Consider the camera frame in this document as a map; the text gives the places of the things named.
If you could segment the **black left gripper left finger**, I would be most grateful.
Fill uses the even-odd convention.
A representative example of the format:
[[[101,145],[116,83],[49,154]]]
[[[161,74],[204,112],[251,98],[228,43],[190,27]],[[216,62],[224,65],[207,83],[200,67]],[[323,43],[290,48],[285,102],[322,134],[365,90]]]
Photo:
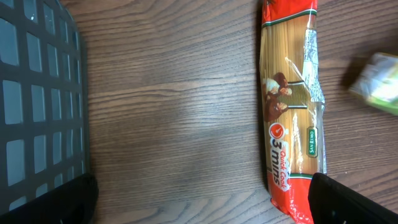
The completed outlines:
[[[1,215],[1,224],[88,224],[93,221],[98,195],[95,176],[85,173]]]

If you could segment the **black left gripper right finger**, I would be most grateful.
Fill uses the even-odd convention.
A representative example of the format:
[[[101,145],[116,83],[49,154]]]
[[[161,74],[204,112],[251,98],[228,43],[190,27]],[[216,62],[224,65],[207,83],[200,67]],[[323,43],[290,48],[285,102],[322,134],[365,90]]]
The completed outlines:
[[[310,183],[308,202],[315,224],[397,224],[396,213],[319,172]]]

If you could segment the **green drink carton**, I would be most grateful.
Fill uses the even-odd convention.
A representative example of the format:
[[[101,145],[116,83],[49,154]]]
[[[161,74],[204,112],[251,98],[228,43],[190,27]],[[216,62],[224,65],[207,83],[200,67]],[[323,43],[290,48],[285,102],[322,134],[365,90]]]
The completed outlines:
[[[369,106],[397,116],[397,56],[374,54],[349,91]]]

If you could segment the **orange spaghetti packet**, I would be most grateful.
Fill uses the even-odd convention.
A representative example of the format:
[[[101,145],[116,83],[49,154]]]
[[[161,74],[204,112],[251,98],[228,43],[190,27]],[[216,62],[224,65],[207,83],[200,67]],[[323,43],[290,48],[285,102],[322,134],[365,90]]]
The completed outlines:
[[[315,173],[326,172],[318,78],[317,0],[265,1],[260,76],[268,191],[296,223],[312,223],[308,202]]]

